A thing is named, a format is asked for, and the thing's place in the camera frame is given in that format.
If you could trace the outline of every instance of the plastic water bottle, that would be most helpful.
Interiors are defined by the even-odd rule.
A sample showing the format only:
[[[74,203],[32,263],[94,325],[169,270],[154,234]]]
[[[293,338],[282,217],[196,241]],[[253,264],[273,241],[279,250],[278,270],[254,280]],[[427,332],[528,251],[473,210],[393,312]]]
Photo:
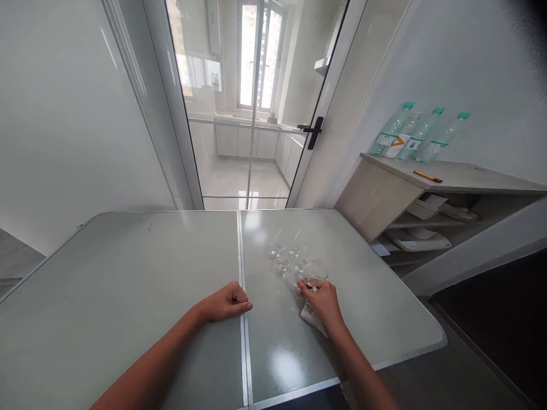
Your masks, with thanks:
[[[416,161],[422,163],[432,162],[440,151],[448,146],[448,143],[462,130],[466,124],[466,119],[469,118],[471,113],[459,113],[458,117],[450,123],[442,132],[433,136],[433,139],[426,148],[419,152],[416,156]]]
[[[380,131],[380,135],[376,138],[376,141],[369,149],[369,154],[375,157],[383,157],[383,150],[385,147],[390,147],[393,140],[397,137],[397,133],[406,121],[406,117],[409,115],[410,110],[414,106],[413,101],[407,101],[403,108],[398,109],[386,122]]]
[[[411,112],[406,118],[405,124],[401,127],[397,138],[393,140],[391,146],[387,146],[383,150],[383,157],[385,158],[395,158],[401,149],[405,146],[406,142],[409,140],[414,128],[416,128],[418,121],[422,117],[423,113],[413,113]]]
[[[429,132],[431,132],[433,126],[437,123],[443,112],[444,107],[437,107],[433,110],[431,115],[422,117],[412,134],[410,134],[410,138],[406,141],[404,148],[399,152],[399,155],[397,155],[399,161],[408,161],[410,157],[418,152],[418,148],[420,148],[423,140],[427,138]]]

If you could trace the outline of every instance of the floor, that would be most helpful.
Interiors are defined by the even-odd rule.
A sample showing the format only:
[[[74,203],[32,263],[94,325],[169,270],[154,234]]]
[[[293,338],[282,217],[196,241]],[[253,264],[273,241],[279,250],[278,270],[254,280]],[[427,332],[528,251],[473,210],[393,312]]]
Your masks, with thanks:
[[[241,196],[241,198],[204,198],[206,210],[245,209],[249,161],[219,158],[204,196]],[[273,162],[253,161],[251,164],[250,209],[284,208],[289,187]]]
[[[0,298],[45,257],[0,229]]]
[[[378,371],[380,378],[405,410],[524,410],[527,407],[494,376],[442,317],[448,345],[440,350]],[[312,393],[274,407],[348,409],[340,386]]]
[[[433,298],[537,408],[547,408],[547,301],[541,286],[546,271],[543,249],[441,290]]]

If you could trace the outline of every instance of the glass door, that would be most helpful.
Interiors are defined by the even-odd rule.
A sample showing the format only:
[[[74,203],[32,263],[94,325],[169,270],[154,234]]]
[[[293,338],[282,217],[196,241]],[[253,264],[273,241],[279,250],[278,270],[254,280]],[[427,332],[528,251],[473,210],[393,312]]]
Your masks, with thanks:
[[[364,0],[353,3],[360,17]],[[347,0],[165,6],[205,209],[293,206],[318,135],[312,121],[326,115],[349,51],[333,54]]]

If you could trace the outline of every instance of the paper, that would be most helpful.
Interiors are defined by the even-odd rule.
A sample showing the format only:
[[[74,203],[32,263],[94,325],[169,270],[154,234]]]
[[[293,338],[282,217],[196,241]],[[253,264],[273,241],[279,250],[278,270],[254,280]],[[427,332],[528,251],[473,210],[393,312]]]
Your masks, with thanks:
[[[370,246],[378,254],[378,256],[387,256],[391,254],[380,242],[373,242],[370,244]]]

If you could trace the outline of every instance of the dark floor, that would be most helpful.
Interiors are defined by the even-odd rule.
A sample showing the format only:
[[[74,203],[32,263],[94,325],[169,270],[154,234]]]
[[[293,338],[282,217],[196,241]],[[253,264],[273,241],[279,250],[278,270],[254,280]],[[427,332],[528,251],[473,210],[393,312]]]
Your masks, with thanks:
[[[547,249],[451,286],[434,300],[539,408],[547,408]]]
[[[43,255],[0,229],[0,297],[43,259]],[[440,317],[438,320],[447,334],[447,347],[378,372],[400,407],[524,409],[446,322]],[[273,409],[344,410],[348,405],[340,386],[335,386]]]
[[[0,298],[45,257],[0,229]]]

